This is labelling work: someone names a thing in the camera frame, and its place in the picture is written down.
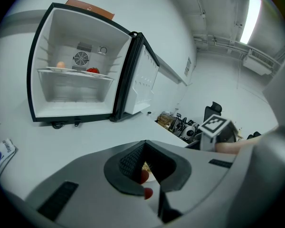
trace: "egg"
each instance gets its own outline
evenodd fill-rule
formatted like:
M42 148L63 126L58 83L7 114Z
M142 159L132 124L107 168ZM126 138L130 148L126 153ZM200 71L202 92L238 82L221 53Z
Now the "egg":
M56 67L59 67L59 68L65 68L65 67L66 67L66 65L65 65L65 63L64 63L64 62L58 62L58 63L57 63L57 65L56 65Z

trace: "red object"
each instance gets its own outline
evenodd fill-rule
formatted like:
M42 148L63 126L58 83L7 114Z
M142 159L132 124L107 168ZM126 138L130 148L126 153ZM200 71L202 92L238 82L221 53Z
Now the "red object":
M89 69L87 70L87 72L99 74L99 70L98 70L97 67L89 68Z

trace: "fridge door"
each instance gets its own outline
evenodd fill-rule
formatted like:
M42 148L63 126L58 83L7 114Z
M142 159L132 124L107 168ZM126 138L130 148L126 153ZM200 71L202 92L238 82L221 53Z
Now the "fridge door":
M152 88L160 63L142 33L137 33L131 44L111 121L118 121L149 107L153 99Z
M53 3L32 42L27 92L34 122L87 122L108 119L122 95L128 68L128 30L90 11ZM98 73L88 73L97 68Z

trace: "ceiling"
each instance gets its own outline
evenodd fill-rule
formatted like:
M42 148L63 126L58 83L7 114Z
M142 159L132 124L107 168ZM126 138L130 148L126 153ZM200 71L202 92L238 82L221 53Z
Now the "ceiling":
M283 62L285 21L270 0L262 0L261 11L248 46L239 41L246 22L249 0L176 1L191 28L198 50L239 58L242 50L254 48L276 64Z

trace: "white table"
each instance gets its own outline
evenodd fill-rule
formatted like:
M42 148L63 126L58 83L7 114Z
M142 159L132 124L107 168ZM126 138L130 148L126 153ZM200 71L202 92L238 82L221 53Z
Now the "white table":
M18 151L3 171L0 183L22 199L44 179L89 153L145 139L187 145L142 113L118 123L104 120L78 127L69 124L56 130L51 125L34 123L25 101L7 119L0 125L0 142L10 138Z

